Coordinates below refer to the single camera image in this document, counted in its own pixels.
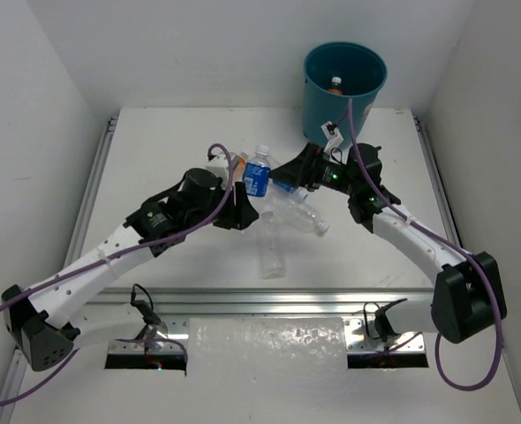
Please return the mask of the clear bottle front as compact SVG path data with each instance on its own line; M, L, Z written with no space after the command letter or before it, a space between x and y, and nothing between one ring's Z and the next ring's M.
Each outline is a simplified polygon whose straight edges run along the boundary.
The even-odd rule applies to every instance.
M286 274L281 232L281 222L273 212L267 211L260 215L258 237L260 274L263 279L281 278Z

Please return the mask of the blue label bottle front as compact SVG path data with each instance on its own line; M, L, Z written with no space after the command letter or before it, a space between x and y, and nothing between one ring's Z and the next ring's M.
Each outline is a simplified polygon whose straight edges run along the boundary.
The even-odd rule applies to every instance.
M268 174L271 171L269 162L269 147L259 145L245 165L242 182L246 194L254 207L259 207L268 190Z

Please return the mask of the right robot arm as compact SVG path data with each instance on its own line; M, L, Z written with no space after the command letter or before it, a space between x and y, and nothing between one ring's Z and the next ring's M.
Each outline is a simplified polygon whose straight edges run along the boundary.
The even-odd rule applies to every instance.
M437 332L453 344L495 326L507 315L497 262L485 252L470 254L451 246L412 218L401 201L381 184L377 147L361 143L340 163L308 143L291 161L269 173L271 179L310 192L324 186L347 195L353 220L388 241L431 281L425 305L394 300L374 313L374 331L387 342L406 331Z

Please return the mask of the clear bottle diagonal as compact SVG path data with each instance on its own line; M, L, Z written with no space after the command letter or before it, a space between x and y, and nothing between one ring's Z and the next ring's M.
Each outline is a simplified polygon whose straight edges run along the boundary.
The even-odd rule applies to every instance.
M300 232L312 233L318 237L323 237L328 232L329 223L315 208L289 194L270 194L266 199L266 207Z

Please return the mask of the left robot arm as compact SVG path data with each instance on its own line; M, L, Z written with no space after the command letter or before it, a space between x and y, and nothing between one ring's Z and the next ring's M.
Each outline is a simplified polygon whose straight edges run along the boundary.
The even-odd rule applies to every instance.
M5 326L35 372L54 367L83 345L139 337L161 323L148 303L130 300L111 317L90 317L85 304L199 228L213 224L244 230L258 218L243 183L228 185L209 170L191 168L59 274L27 288L14 284L6 289L1 295L10 305Z

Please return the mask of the orange bottle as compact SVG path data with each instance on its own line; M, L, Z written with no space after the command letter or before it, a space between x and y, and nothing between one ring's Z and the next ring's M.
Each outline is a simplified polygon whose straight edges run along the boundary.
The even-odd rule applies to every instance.
M332 77L329 83L328 91L335 95L342 95L342 79L338 76Z
M245 152L240 152L238 154L238 164L235 169L235 179L241 180L243 177L243 174L245 172L245 167L247 164L248 155Z

